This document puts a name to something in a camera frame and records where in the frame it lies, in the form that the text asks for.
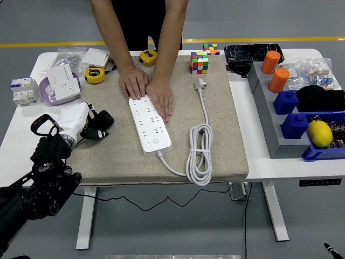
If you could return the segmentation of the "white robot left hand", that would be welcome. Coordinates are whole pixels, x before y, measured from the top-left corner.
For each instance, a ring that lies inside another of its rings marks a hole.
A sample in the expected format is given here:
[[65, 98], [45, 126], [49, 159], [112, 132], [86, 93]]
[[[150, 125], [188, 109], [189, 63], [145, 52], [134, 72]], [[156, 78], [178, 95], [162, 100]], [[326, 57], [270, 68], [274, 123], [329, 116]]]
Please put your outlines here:
[[71, 146], [76, 145], [79, 134], [84, 139], [93, 140], [107, 137], [107, 129], [112, 123], [113, 119], [106, 111], [98, 113], [87, 102], [62, 108], [58, 117], [59, 134]]

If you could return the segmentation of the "person's left hand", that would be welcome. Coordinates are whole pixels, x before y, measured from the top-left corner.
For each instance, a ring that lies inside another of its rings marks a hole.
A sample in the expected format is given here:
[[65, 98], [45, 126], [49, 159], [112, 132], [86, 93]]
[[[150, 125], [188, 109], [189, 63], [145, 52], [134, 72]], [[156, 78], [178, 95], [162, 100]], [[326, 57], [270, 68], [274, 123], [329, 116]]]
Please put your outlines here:
[[146, 93], [162, 117], [164, 123], [168, 123], [173, 115], [173, 93], [169, 83], [160, 79], [152, 79], [146, 86]]

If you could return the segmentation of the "person's right hand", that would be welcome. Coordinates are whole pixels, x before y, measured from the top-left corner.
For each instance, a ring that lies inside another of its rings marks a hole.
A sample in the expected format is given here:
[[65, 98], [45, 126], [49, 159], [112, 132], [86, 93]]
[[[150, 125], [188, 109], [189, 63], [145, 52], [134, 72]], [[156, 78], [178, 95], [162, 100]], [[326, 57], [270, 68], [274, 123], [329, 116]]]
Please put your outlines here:
[[119, 85], [124, 97], [128, 99], [141, 99], [145, 96], [145, 86], [149, 83], [148, 75], [135, 66], [119, 70]]

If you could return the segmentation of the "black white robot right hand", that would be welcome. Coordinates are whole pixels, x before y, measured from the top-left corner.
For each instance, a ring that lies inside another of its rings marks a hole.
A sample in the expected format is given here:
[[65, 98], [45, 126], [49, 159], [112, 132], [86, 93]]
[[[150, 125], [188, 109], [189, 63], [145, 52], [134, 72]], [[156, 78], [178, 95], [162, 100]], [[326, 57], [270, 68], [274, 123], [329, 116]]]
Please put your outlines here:
[[327, 251], [333, 256], [334, 259], [343, 259], [343, 257], [328, 243], [323, 244]]

